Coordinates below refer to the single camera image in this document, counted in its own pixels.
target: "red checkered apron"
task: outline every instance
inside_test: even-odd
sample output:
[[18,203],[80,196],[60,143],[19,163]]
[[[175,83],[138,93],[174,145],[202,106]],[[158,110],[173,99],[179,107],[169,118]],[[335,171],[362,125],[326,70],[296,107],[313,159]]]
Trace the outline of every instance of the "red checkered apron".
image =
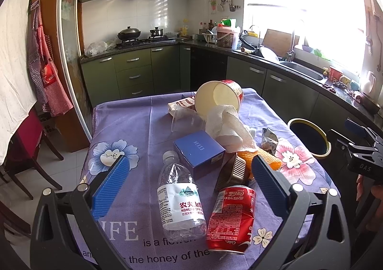
[[33,25],[36,31],[37,42],[39,43],[41,78],[43,80],[45,95],[48,100],[46,104],[43,104],[43,111],[50,112],[52,116],[63,115],[68,110],[72,109],[73,105],[65,93],[57,74],[57,68],[52,58],[50,38],[44,34],[40,1],[37,0],[33,3],[33,5],[35,4],[38,5],[34,13]]

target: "plastic water bottle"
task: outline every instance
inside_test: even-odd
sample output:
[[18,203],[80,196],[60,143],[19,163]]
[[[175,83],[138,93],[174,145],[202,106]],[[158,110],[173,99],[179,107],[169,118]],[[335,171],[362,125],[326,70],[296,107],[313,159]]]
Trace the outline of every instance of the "plastic water bottle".
[[165,236],[173,242],[204,237],[206,220],[189,170],[174,151],[165,152],[162,159],[157,194]]

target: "cutting board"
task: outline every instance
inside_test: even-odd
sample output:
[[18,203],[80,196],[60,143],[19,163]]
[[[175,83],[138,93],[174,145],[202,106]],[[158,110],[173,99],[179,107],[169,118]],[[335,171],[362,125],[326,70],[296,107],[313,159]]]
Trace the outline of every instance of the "cutting board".
[[[298,44],[299,36],[294,38],[294,46]],[[262,42],[266,48],[272,50],[277,56],[284,57],[290,50],[291,34],[268,29]]]

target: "bottle label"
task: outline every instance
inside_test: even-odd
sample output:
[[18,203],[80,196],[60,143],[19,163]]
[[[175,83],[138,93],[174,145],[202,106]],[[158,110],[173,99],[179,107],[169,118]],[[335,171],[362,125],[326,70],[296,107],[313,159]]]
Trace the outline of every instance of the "bottle label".
[[171,183],[157,189],[162,226],[190,219],[203,219],[200,196],[193,183]]

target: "orange sponge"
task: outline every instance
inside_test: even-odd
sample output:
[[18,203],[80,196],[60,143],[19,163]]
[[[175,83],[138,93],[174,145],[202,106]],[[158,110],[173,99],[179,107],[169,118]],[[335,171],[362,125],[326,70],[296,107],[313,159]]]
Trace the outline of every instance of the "orange sponge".
[[274,157],[262,148],[259,148],[256,152],[238,151],[237,154],[246,161],[246,168],[250,170],[250,176],[253,176],[251,173],[251,162],[256,155],[260,155],[274,171],[277,171],[282,165],[282,161],[280,159]]

